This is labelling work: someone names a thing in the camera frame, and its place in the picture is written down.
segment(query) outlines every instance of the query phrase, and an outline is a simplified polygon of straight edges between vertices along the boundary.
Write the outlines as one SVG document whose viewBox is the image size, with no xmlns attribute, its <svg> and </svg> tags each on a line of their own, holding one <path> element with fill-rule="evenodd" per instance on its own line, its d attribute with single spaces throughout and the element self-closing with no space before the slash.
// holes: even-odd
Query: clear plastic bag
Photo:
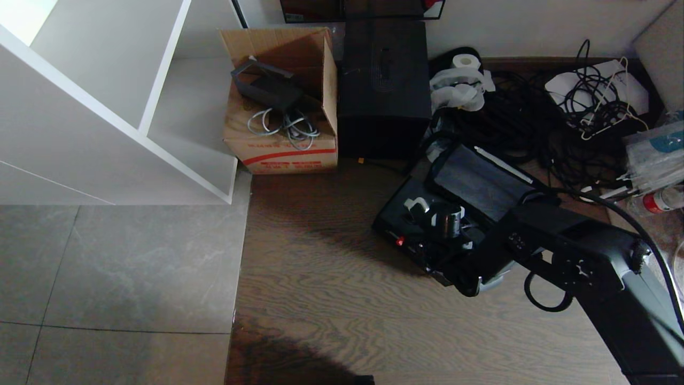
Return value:
<svg viewBox="0 0 684 385">
<path fill-rule="evenodd" d="M 624 139 L 632 184 L 640 193 L 684 180 L 684 121 Z"/>
</svg>

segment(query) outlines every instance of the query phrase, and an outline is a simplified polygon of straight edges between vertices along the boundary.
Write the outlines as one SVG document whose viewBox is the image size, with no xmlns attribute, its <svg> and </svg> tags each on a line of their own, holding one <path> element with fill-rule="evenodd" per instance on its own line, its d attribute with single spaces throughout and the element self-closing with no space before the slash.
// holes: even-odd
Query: toilet paper roll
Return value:
<svg viewBox="0 0 684 385">
<path fill-rule="evenodd" d="M 477 56 L 471 55 L 470 53 L 461 53 L 460 55 L 454 56 L 451 60 L 451 67 L 453 69 L 461 69 L 464 67 L 479 69 L 480 65 L 482 64 L 477 59 Z"/>
</svg>

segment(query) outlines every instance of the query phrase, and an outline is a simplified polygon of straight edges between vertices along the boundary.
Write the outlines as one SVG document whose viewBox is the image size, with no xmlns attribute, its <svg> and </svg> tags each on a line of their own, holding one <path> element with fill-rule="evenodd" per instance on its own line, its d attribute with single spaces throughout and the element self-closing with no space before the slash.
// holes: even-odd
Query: open cardboard box flap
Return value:
<svg viewBox="0 0 684 385">
<path fill-rule="evenodd" d="M 337 133 L 337 68 L 330 50 L 328 28 L 222 30 L 221 37 L 236 67 L 253 55 L 261 62 L 287 69 L 295 75 L 297 69 L 319 69 L 315 73 L 322 76 L 321 108 L 332 130 Z"/>
</svg>

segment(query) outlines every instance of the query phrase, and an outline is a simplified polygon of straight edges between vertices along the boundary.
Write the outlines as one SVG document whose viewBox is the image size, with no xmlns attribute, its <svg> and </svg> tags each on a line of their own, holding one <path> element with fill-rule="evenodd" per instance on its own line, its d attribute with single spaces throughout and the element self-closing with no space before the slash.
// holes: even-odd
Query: wooden floor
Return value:
<svg viewBox="0 0 684 385">
<path fill-rule="evenodd" d="M 227 384 L 627 384 L 577 303 L 528 302 L 523 268 L 466 298 L 374 234 L 401 181 L 345 160 L 337 174 L 254 177 Z M 541 279 L 532 290 L 562 298 Z"/>
</svg>

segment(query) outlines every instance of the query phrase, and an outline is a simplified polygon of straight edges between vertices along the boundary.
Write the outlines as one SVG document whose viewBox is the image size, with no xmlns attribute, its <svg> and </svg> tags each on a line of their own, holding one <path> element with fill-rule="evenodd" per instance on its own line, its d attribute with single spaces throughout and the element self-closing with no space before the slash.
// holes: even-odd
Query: black cable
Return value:
<svg viewBox="0 0 684 385">
<path fill-rule="evenodd" d="M 679 293 L 677 292 L 674 286 L 674 278 L 672 277 L 670 267 L 668 266 L 668 263 L 665 261 L 665 258 L 663 258 L 663 255 L 660 253 L 660 250 L 658 249 L 658 246 L 655 244 L 653 238 L 651 238 L 650 235 L 648 235 L 648 232 L 646 232 L 646 230 L 639 224 L 639 222 L 637 222 L 636 219 L 634 219 L 631 215 L 627 214 L 626 211 L 624 211 L 616 204 L 609 202 L 603 198 L 587 194 L 586 192 L 568 190 L 565 188 L 550 188 L 549 192 L 557 194 L 576 195 L 578 197 L 586 198 L 594 202 L 597 202 L 602 206 L 605 206 L 606 208 L 613 210 L 617 215 L 620 215 L 627 223 L 629 223 L 631 227 L 633 227 L 637 231 L 637 233 L 650 247 L 650 250 L 653 252 L 655 259 L 658 262 L 658 266 L 661 272 L 663 273 L 663 277 L 665 278 L 665 286 L 667 286 L 668 292 L 670 294 L 670 301 L 672 302 L 672 307 L 674 308 L 674 315 L 677 318 L 677 323 L 679 324 L 680 330 L 684 334 L 684 316 L 682 315 Z M 524 203 L 526 198 L 534 193 L 539 193 L 539 191 L 531 190 L 523 194 L 520 200 L 518 201 L 518 204 Z"/>
<path fill-rule="evenodd" d="M 562 312 L 563 310 L 567 309 L 570 307 L 570 305 L 573 303 L 573 295 L 565 292 L 565 295 L 563 296 L 563 300 L 558 304 L 558 306 L 554 306 L 552 308 L 548 306 L 544 306 L 541 303 L 539 303 L 536 299 L 534 299 L 534 296 L 532 295 L 532 290 L 530 289 L 530 286 L 532 284 L 532 278 L 534 278 L 536 274 L 530 272 L 527 275 L 527 278 L 525 278 L 525 284 L 523 285 L 523 288 L 525 289 L 525 295 L 527 296 L 527 299 L 529 299 L 530 302 L 532 302 L 533 305 L 536 307 L 540 308 L 541 310 L 544 310 L 545 312 L 552 312 L 552 313 L 558 313 Z"/>
</svg>

